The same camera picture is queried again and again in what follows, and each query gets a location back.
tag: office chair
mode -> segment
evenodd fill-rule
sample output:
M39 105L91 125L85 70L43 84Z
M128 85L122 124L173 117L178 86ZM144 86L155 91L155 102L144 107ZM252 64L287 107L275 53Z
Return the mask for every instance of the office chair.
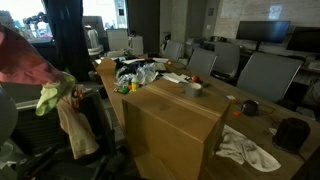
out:
M169 40L164 50L163 57L168 58L170 61L178 61L181 56L182 43Z
M214 42L213 44L217 59L213 65L211 76L222 80L234 78L239 66L239 45L224 42Z
M191 56L188 68L200 75L210 75L216 59L217 55L214 52L197 48Z
M237 87L278 102L284 97L302 63L287 57L254 53L242 70Z

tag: yellow cloth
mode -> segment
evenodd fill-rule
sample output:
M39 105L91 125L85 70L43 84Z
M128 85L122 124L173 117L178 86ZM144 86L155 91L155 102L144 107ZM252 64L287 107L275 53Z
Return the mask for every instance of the yellow cloth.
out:
M45 115L52 110L58 100L74 87L76 79L65 72L63 72L63 75L64 79L59 82L42 85L41 97L36 108L36 114L38 116Z
M91 154L99 148L86 116L76 108L78 107L79 99L81 98L73 98L72 92L69 92L57 104L60 125L69 134L75 159Z

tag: fabric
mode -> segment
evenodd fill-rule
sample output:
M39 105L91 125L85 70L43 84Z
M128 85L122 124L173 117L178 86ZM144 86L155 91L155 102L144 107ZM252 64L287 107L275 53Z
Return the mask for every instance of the fabric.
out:
M36 85L62 78L26 39L0 24L0 81Z
M94 153L99 148L86 116L77 110L83 91L76 86L57 103L60 125L69 134L75 159Z
M42 85L41 97L38 101L36 114L43 116L53 109L59 99L69 93L74 87L76 79L67 73L64 73L64 78L58 82L46 83Z
M281 167L273 156L231 127L225 125L222 136L223 142L220 150L216 152L218 156L231 158L239 164L247 161L262 172L271 172Z

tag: cardboard box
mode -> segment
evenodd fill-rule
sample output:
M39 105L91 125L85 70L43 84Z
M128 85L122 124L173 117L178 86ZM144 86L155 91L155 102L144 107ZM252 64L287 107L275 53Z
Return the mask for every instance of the cardboard box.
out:
M127 95L123 108L135 157L151 152L177 179L198 179L219 144L229 101L206 89L187 98L182 84L158 80Z

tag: wooden table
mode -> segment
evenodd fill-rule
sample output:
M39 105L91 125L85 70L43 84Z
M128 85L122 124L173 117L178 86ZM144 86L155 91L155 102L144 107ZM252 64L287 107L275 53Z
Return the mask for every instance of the wooden table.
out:
M97 72L102 78L119 123L125 133L126 126L122 107L122 99L125 95L113 92L115 88L114 67L115 63L110 59L106 59L97 67ZM273 127L272 119L281 122L282 119L296 117L309 124L311 133L300 149L300 154L305 159L308 159L320 145L320 124L318 122L253 96L215 78L201 77L201 79L209 84L206 88L210 93L221 97L233 95L237 98L238 103L230 107L226 124L241 132L274 156L280 162L281 168L273 172L263 173L254 169L248 163L239 165L228 158L213 156L207 166L202 169L200 179L290 179L302 166L303 161L297 155L286 153L272 145L272 134L269 133L269 128ZM235 116L233 112L240 111L242 103L249 99L258 101L261 109L265 111L270 111L271 108L274 109L274 112L269 115L272 119L266 115L248 117L240 114L240 116ZM177 177L152 154L135 157L135 161L142 177L153 177L152 179L176 179Z

